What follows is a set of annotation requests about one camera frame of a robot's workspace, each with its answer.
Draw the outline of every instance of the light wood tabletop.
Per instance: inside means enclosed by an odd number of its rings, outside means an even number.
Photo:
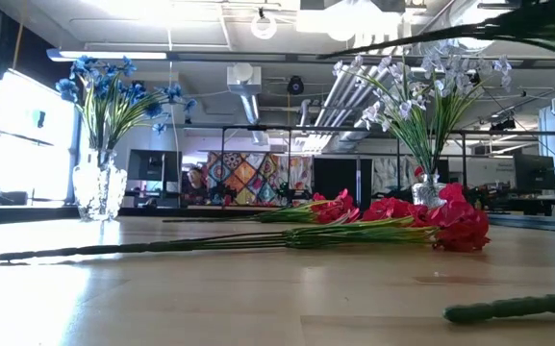
[[[0,225],[0,253],[286,229],[121,218]],[[493,227],[478,254],[424,246],[0,263],[0,345],[550,345],[555,315],[455,326],[454,304],[555,293],[555,233]]]

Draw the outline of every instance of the window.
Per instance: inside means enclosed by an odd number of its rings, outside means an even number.
[[[74,106],[16,72],[0,81],[0,189],[65,201],[76,161]]]

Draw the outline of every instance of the monitor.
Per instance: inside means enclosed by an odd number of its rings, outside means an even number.
[[[515,188],[521,191],[555,189],[555,163],[551,157],[514,155]]]
[[[450,183],[450,168],[448,165],[448,160],[438,160],[436,172],[436,174],[440,176],[440,178],[438,179],[439,183]]]
[[[161,181],[162,171],[164,170],[164,180],[166,182],[178,182],[177,161],[180,169],[182,156],[181,152],[132,149],[130,151],[127,179]]]

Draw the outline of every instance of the desk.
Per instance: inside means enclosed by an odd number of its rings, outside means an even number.
[[[0,252],[283,230],[159,218],[0,225]],[[531,346],[555,315],[452,326],[457,303],[555,293],[555,233],[492,227],[479,254],[419,246],[34,259],[0,266],[0,345]]]

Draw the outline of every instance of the clear vase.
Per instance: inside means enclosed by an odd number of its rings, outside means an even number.
[[[412,186],[414,204],[429,209],[443,206],[446,201],[440,198],[440,191],[446,184],[438,183],[440,176],[437,174],[423,174],[422,178],[422,183]]]
[[[114,166],[115,156],[113,150],[93,150],[74,167],[74,195],[83,221],[113,220],[119,213],[127,172]]]

